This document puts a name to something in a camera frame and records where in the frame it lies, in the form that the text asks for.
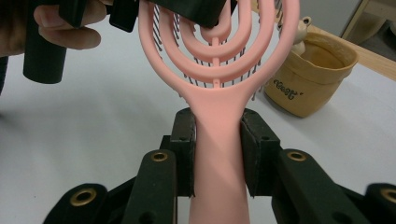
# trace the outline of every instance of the black clamp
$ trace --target black clamp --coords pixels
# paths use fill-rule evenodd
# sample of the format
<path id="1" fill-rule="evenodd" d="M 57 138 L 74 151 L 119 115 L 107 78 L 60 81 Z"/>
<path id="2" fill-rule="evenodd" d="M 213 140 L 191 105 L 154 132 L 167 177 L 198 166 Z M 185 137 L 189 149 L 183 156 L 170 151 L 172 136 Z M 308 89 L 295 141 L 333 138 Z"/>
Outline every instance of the black clamp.
<path id="1" fill-rule="evenodd" d="M 137 177 L 109 192 L 93 184 L 71 189 L 44 223 L 175 223 L 177 196 L 193 196 L 193 124 L 188 108 L 179 111 L 172 134 L 144 157 Z M 372 184 L 359 195 L 335 184 L 309 154 L 282 149 L 252 110 L 241 119 L 241 140 L 249 194 L 272 197 L 277 223 L 396 223 L 396 186 Z"/>

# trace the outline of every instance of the tan fabric bag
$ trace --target tan fabric bag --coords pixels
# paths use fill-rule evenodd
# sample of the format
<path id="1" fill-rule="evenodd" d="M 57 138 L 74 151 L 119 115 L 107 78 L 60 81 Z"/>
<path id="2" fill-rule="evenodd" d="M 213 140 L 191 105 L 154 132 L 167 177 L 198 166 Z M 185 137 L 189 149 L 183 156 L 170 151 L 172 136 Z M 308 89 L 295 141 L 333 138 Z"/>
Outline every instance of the tan fabric bag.
<path id="1" fill-rule="evenodd" d="M 358 62 L 355 50 L 336 38 L 308 33 L 305 53 L 290 52 L 268 81 L 265 93 L 298 117 L 307 117 L 325 105 Z"/>

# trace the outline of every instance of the gray wall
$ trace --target gray wall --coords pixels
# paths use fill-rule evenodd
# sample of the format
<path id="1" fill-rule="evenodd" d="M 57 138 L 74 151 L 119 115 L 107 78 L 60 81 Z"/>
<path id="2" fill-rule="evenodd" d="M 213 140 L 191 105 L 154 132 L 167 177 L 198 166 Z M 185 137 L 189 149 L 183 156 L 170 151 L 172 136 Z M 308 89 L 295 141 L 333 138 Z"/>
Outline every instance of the gray wall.
<path id="1" fill-rule="evenodd" d="M 310 16 L 315 26 L 341 36 L 361 0 L 300 0 L 301 17 Z"/>

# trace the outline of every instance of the brass screw hole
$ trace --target brass screw hole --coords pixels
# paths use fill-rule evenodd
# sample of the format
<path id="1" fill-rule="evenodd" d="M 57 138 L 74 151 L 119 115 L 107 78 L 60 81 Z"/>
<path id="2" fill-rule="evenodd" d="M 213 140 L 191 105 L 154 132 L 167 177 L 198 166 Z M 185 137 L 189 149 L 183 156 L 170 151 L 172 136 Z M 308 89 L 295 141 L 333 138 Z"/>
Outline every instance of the brass screw hole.
<path id="1" fill-rule="evenodd" d="M 306 160 L 306 156 L 303 153 L 297 152 L 297 151 L 289 152 L 288 157 L 294 161 L 305 161 Z"/>
<path id="2" fill-rule="evenodd" d="M 70 198 L 70 203 L 75 207 L 79 207 L 92 202 L 95 198 L 95 189 L 81 189 L 73 194 L 73 196 Z"/>
<path id="3" fill-rule="evenodd" d="M 396 203 L 396 189 L 381 189 L 381 195 L 388 201 Z"/>
<path id="4" fill-rule="evenodd" d="M 163 152 L 156 152 L 151 155 L 151 159 L 154 161 L 166 161 L 168 159 L 168 154 Z"/>

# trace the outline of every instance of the black plastic part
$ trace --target black plastic part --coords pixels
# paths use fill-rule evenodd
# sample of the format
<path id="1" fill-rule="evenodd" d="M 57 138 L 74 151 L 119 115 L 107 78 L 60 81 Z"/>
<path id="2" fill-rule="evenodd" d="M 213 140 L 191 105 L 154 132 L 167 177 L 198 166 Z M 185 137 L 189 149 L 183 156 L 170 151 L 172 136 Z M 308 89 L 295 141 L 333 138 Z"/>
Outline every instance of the black plastic part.
<path id="1" fill-rule="evenodd" d="M 121 223 L 135 180 L 134 177 L 108 192 L 108 207 L 111 213 L 107 224 Z"/>
<path id="2" fill-rule="evenodd" d="M 0 95 L 1 92 L 3 91 L 4 83 L 6 80 L 7 65 L 8 65 L 8 57 L 0 58 Z"/>
<path id="3" fill-rule="evenodd" d="M 372 184 L 364 195 L 365 213 L 372 223 L 396 223 L 396 186 Z"/>
<path id="4" fill-rule="evenodd" d="M 257 112 L 245 109 L 241 142 L 250 196 L 271 196 L 276 180 L 274 160 L 282 150 L 279 138 Z"/>
<path id="5" fill-rule="evenodd" d="M 33 13 L 40 5 L 56 5 L 59 0 L 29 0 L 23 74 L 36 82 L 54 84 L 62 80 L 66 48 L 51 44 L 38 33 Z"/>
<path id="6" fill-rule="evenodd" d="M 273 195 L 278 223 L 370 223 L 307 153 L 296 149 L 282 150 L 276 168 L 286 190 L 275 190 Z M 288 201 L 282 201 L 285 195 L 289 195 L 292 205 L 285 205 Z M 295 211 L 278 213 L 276 208 L 279 207 L 293 208 Z M 285 218 L 287 214 L 298 214 L 298 219 Z M 295 222 L 281 222 L 292 219 Z"/>
<path id="7" fill-rule="evenodd" d="M 59 0 L 59 15 L 74 28 L 81 27 L 87 0 Z"/>
<path id="8" fill-rule="evenodd" d="M 212 28 L 219 20 L 226 0 L 149 0 L 195 23 Z"/>
<path id="9" fill-rule="evenodd" d="M 110 24 L 131 33 L 139 11 L 139 0 L 114 0 Z"/>
<path id="10" fill-rule="evenodd" d="M 107 224 L 106 200 L 107 190 L 102 185 L 77 186 L 66 192 L 47 215 L 44 224 Z"/>
<path id="11" fill-rule="evenodd" d="M 189 108 L 177 112 L 169 149 L 177 157 L 177 195 L 194 195 L 195 118 Z"/>
<path id="12" fill-rule="evenodd" d="M 146 154 L 121 224 L 176 223 L 176 157 L 170 150 Z"/>

